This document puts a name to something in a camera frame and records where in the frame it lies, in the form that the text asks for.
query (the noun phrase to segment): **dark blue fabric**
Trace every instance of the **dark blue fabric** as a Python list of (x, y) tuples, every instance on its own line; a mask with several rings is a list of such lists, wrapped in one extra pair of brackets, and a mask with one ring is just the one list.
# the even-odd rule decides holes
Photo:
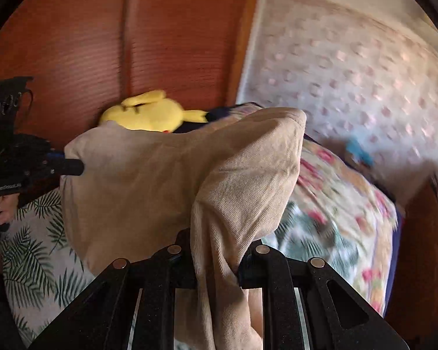
[(404, 223), (404, 217), (402, 217), (401, 212), (399, 212), (396, 208), (397, 214), (397, 229), (393, 231), (393, 252), (391, 254), (391, 265), (390, 265), (390, 273), (388, 275), (388, 284), (386, 285), (386, 295), (384, 297), (384, 301), (386, 304), (384, 305), (383, 316), (386, 313), (386, 308), (388, 307), (388, 301), (391, 297), (391, 291), (393, 288), (394, 282), (394, 274), (396, 273), (397, 266), (397, 256), (399, 255), (399, 244), (401, 243), (401, 230), (402, 225)]
[(206, 124), (201, 124), (198, 122), (184, 122), (174, 131), (174, 133), (188, 133), (209, 124), (209, 122), (214, 122), (220, 118), (227, 117), (232, 108), (233, 107), (219, 107), (211, 109), (206, 113)]

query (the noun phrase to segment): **plush toy ear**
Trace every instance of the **plush toy ear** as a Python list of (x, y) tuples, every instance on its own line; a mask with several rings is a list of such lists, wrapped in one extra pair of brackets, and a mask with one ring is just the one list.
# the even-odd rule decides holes
[(183, 120), (186, 122), (207, 124), (206, 113), (205, 111), (183, 111)]
[(165, 91), (154, 90), (139, 94), (137, 96), (126, 98), (122, 101), (122, 106), (132, 107), (140, 104), (149, 104), (151, 102), (158, 102), (165, 98)]

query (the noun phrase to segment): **human hand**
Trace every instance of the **human hand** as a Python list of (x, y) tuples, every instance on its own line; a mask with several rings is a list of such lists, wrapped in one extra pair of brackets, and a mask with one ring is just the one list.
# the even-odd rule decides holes
[(14, 219), (18, 210), (18, 196), (20, 194), (0, 196), (0, 225)]

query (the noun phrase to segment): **triangular cutout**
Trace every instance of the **triangular cutout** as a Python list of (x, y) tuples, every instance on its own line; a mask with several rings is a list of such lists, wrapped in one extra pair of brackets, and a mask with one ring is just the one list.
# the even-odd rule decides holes
[(357, 305), (336, 281), (330, 280), (327, 286), (342, 328), (351, 329), (368, 321), (368, 314)]

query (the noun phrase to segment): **wooden wardrobe door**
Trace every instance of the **wooden wardrobe door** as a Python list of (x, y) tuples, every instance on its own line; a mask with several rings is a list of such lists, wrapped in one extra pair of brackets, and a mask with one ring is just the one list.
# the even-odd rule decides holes
[(0, 79), (34, 76), (20, 128), (62, 148), (120, 99), (124, 0), (24, 0), (0, 31)]
[(241, 24), (249, 25), (245, 46), (251, 27), (251, 19), (242, 20), (247, 0), (129, 1), (124, 94), (160, 88), (186, 109), (225, 105)]

